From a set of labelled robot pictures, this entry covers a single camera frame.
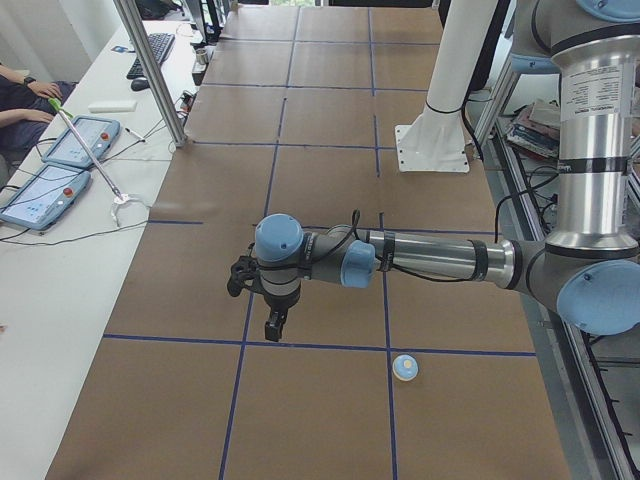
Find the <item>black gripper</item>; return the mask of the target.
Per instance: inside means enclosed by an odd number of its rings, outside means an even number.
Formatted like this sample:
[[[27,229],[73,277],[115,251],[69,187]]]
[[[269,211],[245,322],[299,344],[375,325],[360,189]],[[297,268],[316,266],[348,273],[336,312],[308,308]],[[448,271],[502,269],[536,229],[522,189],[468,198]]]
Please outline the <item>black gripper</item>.
[[[264,326],[265,339],[271,342],[279,342],[282,338],[288,311],[298,303],[300,294],[291,293],[285,296],[267,294],[264,299],[270,308],[269,317]]]

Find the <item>seated person's forearm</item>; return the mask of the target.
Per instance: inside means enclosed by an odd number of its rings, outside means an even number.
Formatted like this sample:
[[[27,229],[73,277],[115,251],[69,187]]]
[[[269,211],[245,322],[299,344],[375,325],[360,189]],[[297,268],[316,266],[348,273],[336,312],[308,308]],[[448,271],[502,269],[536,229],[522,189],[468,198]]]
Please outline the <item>seated person's forearm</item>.
[[[50,113],[36,109],[9,109],[0,112],[1,129],[23,121],[49,124],[52,120]]]

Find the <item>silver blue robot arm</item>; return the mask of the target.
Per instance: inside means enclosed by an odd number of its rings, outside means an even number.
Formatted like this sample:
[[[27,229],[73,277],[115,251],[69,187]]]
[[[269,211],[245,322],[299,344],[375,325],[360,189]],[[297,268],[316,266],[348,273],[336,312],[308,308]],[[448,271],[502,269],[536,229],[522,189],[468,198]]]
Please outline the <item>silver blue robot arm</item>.
[[[635,1],[517,3],[514,69],[561,79],[558,213],[544,240],[447,240],[354,225],[318,234],[274,214],[257,225],[249,268],[232,268],[228,291],[264,297],[270,341],[281,338],[303,280],[364,288],[390,270],[434,282],[491,282],[593,335],[635,327],[639,245],[624,212],[638,59]]]

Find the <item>seated person's hand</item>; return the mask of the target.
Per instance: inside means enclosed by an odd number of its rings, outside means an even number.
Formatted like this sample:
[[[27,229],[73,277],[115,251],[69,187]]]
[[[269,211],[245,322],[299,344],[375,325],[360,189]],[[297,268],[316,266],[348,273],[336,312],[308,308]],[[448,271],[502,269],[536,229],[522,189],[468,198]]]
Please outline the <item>seated person's hand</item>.
[[[61,89],[56,83],[34,81],[29,83],[27,87],[41,98],[56,98],[61,100],[63,97]]]

